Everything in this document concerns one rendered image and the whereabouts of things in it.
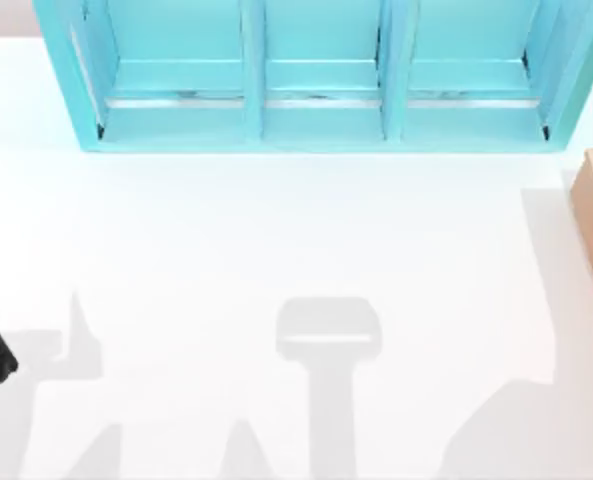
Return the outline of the light blue rack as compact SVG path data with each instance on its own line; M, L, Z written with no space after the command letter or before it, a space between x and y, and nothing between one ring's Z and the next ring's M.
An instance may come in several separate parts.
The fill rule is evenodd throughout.
M88 152L563 150L593 0L32 0Z

